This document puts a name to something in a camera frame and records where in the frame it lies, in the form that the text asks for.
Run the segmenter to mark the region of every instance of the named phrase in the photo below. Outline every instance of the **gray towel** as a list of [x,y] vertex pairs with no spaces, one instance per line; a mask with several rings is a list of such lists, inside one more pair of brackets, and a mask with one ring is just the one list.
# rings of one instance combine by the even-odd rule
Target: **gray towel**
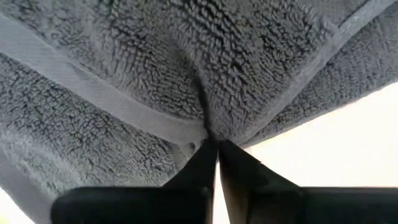
[[367,95],[393,2],[0,0],[0,186],[48,223],[73,187],[162,185],[206,138],[195,80],[241,146]]

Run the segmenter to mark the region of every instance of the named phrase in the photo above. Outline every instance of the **towel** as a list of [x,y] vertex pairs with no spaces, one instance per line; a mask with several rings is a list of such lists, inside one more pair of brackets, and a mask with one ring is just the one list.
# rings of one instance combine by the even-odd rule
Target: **towel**
[[397,80],[394,2],[0,0],[0,186],[50,223],[65,190],[166,183],[205,115],[246,147],[351,103]]

